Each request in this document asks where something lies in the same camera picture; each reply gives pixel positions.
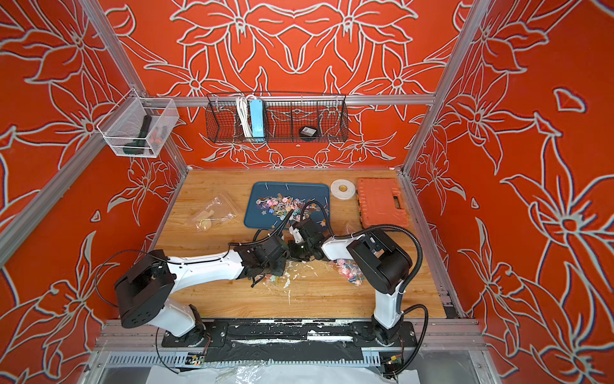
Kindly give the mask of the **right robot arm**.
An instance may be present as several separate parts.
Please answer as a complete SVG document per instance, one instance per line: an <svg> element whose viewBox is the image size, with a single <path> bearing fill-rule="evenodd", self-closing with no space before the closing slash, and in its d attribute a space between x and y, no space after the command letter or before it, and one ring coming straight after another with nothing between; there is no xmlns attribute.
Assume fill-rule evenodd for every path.
<svg viewBox="0 0 614 384"><path fill-rule="evenodd" d="M289 255L297 260L350 260L376 291L370 337L388 346L399 339L405 289L419 272L424 254L417 236L392 224L349 235L326 234L311 219L289 228Z"/></svg>

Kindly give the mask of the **candy ziploc bag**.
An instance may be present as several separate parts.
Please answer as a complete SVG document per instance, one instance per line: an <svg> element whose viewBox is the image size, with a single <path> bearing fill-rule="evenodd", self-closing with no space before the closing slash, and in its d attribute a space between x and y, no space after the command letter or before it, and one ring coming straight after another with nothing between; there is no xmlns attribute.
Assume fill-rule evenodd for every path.
<svg viewBox="0 0 614 384"><path fill-rule="evenodd" d="M193 214L188 224L197 232L204 232L231 222L238 216L238 208L226 194L215 195L201 210Z"/></svg>
<svg viewBox="0 0 614 384"><path fill-rule="evenodd" d="M349 283L355 286L361 286L365 281L358 264L349 259L337 259L329 262L329 265L333 267L339 275L343 276Z"/></svg>
<svg viewBox="0 0 614 384"><path fill-rule="evenodd" d="M269 291L275 294L286 296L287 302L291 303L291 285L294 280L300 277L300 263L287 262L286 268L281 276L267 275L264 284Z"/></svg>

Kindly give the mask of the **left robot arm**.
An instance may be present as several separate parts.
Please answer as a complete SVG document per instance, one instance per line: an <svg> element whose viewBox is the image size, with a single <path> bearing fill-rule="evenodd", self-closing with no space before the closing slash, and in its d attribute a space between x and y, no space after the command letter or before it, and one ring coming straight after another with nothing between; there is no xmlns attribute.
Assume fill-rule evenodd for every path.
<svg viewBox="0 0 614 384"><path fill-rule="evenodd" d="M196 346L206 339L206 326L195 306L174 301L172 294L217 281L255 282L265 275L281 275L288 255L289 247L279 236L192 258L151 251L114 285L121 325L125 329L155 326L169 334L173 346Z"/></svg>

